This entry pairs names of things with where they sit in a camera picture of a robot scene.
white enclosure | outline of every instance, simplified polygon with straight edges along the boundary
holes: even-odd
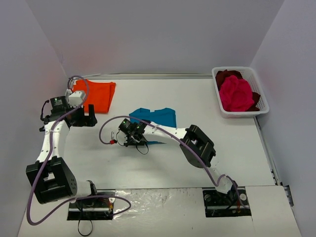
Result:
[[[250,65],[283,0],[27,0],[68,76]]]
[[[270,111],[258,117],[304,237],[316,236],[314,0],[2,0],[1,236],[17,236],[46,99],[66,75],[211,73],[251,66]]]

clothing pile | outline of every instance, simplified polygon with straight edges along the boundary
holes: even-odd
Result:
[[[251,91],[249,83],[238,71],[219,71],[216,84],[224,110],[228,112],[259,111],[260,94]]]

white floor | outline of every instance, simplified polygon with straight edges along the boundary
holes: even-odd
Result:
[[[92,180],[98,189],[116,189],[118,196],[132,202],[132,208],[114,220],[94,221],[91,237],[300,236],[283,187],[274,185],[254,120],[221,118],[212,79],[115,82],[110,112],[97,115],[95,127],[72,127],[65,148],[64,160],[77,180]],[[99,142],[103,122],[140,107],[169,107],[176,111],[178,127],[198,125],[215,143],[218,168],[246,186],[252,216],[206,218],[200,187],[212,183],[202,169],[187,162],[178,146],[152,145],[144,156],[134,148]],[[121,121],[106,126],[103,138],[109,140]],[[58,203],[40,205],[34,198],[32,218],[39,220]],[[115,202],[115,210],[125,206]],[[36,227],[24,217],[19,237],[79,236],[78,222],[66,221],[67,209],[63,206]],[[89,222],[82,223],[82,232],[89,228]]]

robotic arm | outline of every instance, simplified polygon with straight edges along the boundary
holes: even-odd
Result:
[[[31,185],[34,183],[35,177],[49,152],[49,134],[53,124],[59,117],[79,105],[84,97],[84,91],[76,91],[71,95],[66,94],[66,96],[50,99],[52,104],[51,115],[45,117],[44,126],[39,129],[41,132],[45,132],[40,155],[34,164],[28,165],[26,168],[26,174]],[[88,108],[89,114],[87,116],[84,115],[82,106],[55,126],[53,130],[53,151],[35,189],[35,195],[39,203],[96,194],[95,186],[91,181],[76,181],[63,159],[66,137],[70,127],[94,126],[97,123],[94,106],[89,105]]]
[[[35,177],[50,150],[49,134],[52,125],[59,117],[81,104],[84,97],[84,91],[76,91],[72,94],[66,93],[66,96],[50,99],[52,104],[51,115],[45,117],[44,126],[39,129],[40,131],[45,132],[41,153],[37,158],[37,161],[34,164],[28,165],[26,168],[26,174],[31,185],[34,183]],[[84,115],[82,106],[74,113],[58,122],[55,126],[53,130],[53,151],[35,189],[35,195],[39,203],[43,204],[69,197],[96,195],[94,184],[91,181],[77,182],[73,173],[63,160],[66,137],[70,127],[94,126],[97,123],[93,105],[89,105],[88,108],[89,114],[87,116]],[[162,132],[160,129],[157,129],[158,127],[163,128],[190,147],[207,167],[211,167],[209,171],[215,180],[221,176],[221,173],[216,169],[218,161],[217,159],[213,159],[216,155],[214,143],[199,127],[191,125],[189,128],[173,128],[150,121],[146,122],[150,123],[152,126],[148,126],[143,122],[131,123],[127,119],[123,120],[119,126],[119,130],[127,137],[124,144],[125,146],[145,145],[148,141],[177,144],[176,140]],[[180,145],[180,148],[191,165],[197,168],[203,168],[195,156],[189,152],[186,147]],[[222,177],[216,190],[227,194],[231,188],[232,182],[228,178]]]
[[[191,125],[189,128],[174,128],[159,125],[147,120],[145,120],[145,122],[152,126],[148,126],[143,122],[131,123],[127,119],[123,120],[118,129],[126,136],[126,142],[124,143],[125,146],[143,146],[148,141],[158,141],[178,145],[178,141],[173,138],[176,137],[191,148],[203,161],[205,166],[211,167],[209,172],[214,180],[218,180],[220,178],[222,173],[216,168],[219,161],[215,158],[216,151],[214,149],[214,143],[198,126]],[[158,129],[158,127],[167,131],[173,137],[169,136],[161,129]],[[191,165],[197,168],[204,168],[186,147],[180,144],[180,148]],[[231,190],[232,185],[233,184],[230,179],[222,177],[218,187],[215,187],[215,189],[220,193],[227,194]]]

white plastic basket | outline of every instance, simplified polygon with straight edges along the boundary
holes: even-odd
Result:
[[[250,84],[251,90],[253,92],[257,92],[261,95],[260,100],[257,104],[257,108],[260,109],[260,111],[253,111],[253,112],[228,112],[224,110],[221,98],[219,97],[219,92],[216,84],[216,74],[218,71],[231,71],[235,70],[241,73],[242,77]],[[217,67],[212,69],[213,79],[214,79],[214,85],[215,85],[215,91],[217,94],[217,99],[219,102],[219,106],[221,109],[221,115],[224,118],[249,118],[249,117],[255,117],[260,114],[266,114],[269,111],[269,105],[267,102],[267,99],[263,93],[263,90],[261,88],[261,85],[258,80],[258,76],[256,72],[250,68],[250,67]]]

